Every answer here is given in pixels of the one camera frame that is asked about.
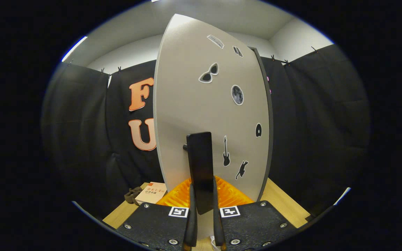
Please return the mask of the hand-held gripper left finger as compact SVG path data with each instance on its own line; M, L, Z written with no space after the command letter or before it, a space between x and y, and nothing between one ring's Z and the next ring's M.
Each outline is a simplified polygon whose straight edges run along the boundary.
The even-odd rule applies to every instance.
M197 244L196 200L191 179L157 203L142 203L117 229L120 235L157 251L191 251Z

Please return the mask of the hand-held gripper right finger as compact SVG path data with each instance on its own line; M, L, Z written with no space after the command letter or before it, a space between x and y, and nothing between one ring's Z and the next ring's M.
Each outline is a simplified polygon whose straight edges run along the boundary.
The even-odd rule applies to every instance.
M220 207L219 200L213 178L214 246L221 251L261 251L297 234L297 228L267 200L228 207Z

